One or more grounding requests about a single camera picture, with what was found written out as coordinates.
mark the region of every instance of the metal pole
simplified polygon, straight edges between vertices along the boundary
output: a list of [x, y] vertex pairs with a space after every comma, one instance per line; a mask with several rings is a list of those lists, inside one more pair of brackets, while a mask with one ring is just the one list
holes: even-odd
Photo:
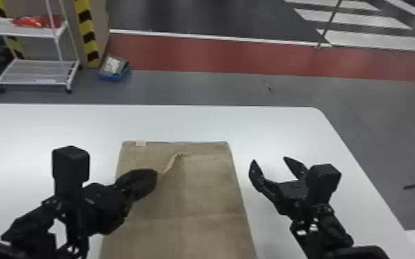
[[69, 24], [69, 20], [66, 16], [66, 9], [64, 8], [64, 2], [63, 0], [59, 0], [59, 5], [61, 6], [61, 11], [63, 13], [64, 19], [66, 21], [68, 21], [68, 32], [69, 32], [69, 37], [71, 38], [71, 42], [72, 42], [72, 47], [74, 48], [74, 53], [76, 55], [76, 60], [79, 60], [79, 54], [77, 53], [77, 49], [76, 49], [76, 42], [74, 41], [74, 38], [72, 37], [72, 31], [71, 31], [71, 25]]
[[63, 70], [64, 83], [66, 85], [66, 90], [70, 90], [70, 87], [67, 84], [68, 73], [66, 72], [66, 68], [64, 67], [63, 53], [61, 53], [61, 48], [59, 47], [59, 38], [58, 38], [58, 35], [56, 34], [56, 30], [54, 29], [54, 21], [53, 21], [52, 8], [50, 6], [50, 0], [45, 0], [45, 3], [47, 5], [48, 17], [50, 18], [50, 27], [52, 29], [52, 33], [54, 36], [54, 44], [57, 47], [59, 62], [61, 64], [61, 69]]
[[338, 2], [336, 3], [336, 6], [333, 9], [332, 15], [330, 16], [330, 20], [328, 20], [327, 24], [325, 25], [325, 29], [323, 30], [322, 38], [318, 40], [318, 44], [315, 48], [320, 48], [320, 45], [322, 45], [322, 39], [325, 38], [325, 35], [327, 34], [327, 31], [328, 31], [328, 29], [330, 28], [330, 25], [333, 22], [334, 16], [338, 12], [338, 9], [339, 9], [339, 6], [341, 5], [341, 2], [343, 2], [343, 0], [338, 0]]

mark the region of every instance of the wire shelf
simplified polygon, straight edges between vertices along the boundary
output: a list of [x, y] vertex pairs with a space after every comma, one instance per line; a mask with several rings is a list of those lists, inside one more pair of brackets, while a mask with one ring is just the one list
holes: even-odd
[[32, 37], [32, 38], [59, 38], [68, 26], [68, 22], [64, 21], [60, 28], [30, 28], [21, 27], [13, 24], [11, 18], [0, 17], [0, 35], [13, 37]]
[[78, 61], [36, 61], [15, 59], [0, 75], [5, 85], [67, 85], [79, 66]]

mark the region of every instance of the red floor stripe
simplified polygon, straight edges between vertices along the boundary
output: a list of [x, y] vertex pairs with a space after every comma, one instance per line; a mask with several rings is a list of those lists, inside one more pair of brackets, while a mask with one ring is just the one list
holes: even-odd
[[135, 70], [290, 74], [415, 81], [415, 52], [111, 34]]

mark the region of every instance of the caster wheel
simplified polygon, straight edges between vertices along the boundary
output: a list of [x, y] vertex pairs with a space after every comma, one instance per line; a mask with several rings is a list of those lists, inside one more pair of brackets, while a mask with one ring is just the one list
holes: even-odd
[[6, 89], [5, 88], [0, 88], [0, 94], [5, 94], [6, 93]]

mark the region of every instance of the red object on shelf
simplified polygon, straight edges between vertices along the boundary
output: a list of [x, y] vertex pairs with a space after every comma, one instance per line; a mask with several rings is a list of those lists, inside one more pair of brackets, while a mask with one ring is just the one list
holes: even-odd
[[[22, 27], [51, 28], [50, 17], [48, 15], [35, 17], [19, 17], [11, 20], [12, 23]], [[53, 28], [61, 27], [61, 15], [53, 15]]]

